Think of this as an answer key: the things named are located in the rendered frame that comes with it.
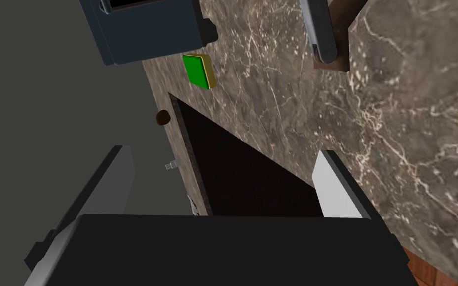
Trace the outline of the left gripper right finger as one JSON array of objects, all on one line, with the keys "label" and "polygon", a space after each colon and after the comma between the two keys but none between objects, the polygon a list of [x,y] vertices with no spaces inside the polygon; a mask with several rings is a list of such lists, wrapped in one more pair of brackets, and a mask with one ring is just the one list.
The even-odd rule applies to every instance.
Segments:
[{"label": "left gripper right finger", "polygon": [[371,219],[327,150],[318,152],[312,180],[323,217]]}]

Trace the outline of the green and yellow sponge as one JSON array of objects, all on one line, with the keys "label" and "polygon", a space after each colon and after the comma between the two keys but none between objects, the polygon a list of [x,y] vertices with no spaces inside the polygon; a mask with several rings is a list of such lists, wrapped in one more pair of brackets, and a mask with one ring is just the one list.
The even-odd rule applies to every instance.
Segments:
[{"label": "green and yellow sponge", "polygon": [[217,85],[211,57],[208,54],[184,54],[182,59],[191,84],[206,90]]}]

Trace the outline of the dark blue toaster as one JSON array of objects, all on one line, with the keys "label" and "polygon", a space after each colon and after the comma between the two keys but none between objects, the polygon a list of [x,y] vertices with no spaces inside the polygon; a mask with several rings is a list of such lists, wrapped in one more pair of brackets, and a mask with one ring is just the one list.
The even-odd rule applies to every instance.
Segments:
[{"label": "dark blue toaster", "polygon": [[199,0],[79,0],[106,66],[186,53],[218,39]]}]

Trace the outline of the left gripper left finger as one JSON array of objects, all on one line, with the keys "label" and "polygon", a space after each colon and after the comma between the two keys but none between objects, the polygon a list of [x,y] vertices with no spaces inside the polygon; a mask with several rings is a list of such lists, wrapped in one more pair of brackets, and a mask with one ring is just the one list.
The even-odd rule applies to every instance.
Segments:
[{"label": "left gripper left finger", "polygon": [[128,145],[112,147],[65,212],[56,232],[63,231],[80,215],[121,215],[134,177],[131,148]]}]

